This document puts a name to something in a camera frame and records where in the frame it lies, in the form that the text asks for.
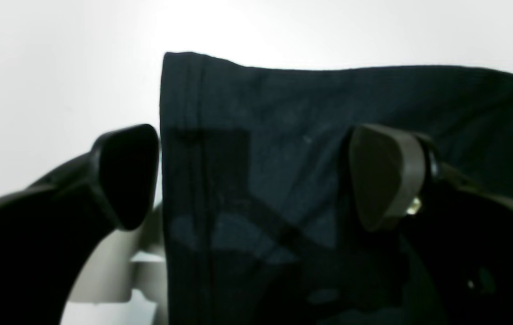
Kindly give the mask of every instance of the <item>white background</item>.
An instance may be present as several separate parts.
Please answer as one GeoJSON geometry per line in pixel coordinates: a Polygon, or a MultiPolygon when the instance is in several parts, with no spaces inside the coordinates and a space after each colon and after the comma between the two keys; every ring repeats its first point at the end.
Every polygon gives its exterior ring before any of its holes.
{"type": "MultiPolygon", "coordinates": [[[[88,151],[106,131],[158,128],[167,51],[271,68],[513,72],[513,1],[0,0],[0,195],[88,151]]],[[[96,253],[108,249],[113,259],[110,247],[96,253]]],[[[125,315],[118,324],[149,325],[147,306],[70,304],[63,324],[111,325],[116,313],[125,315]]]]}

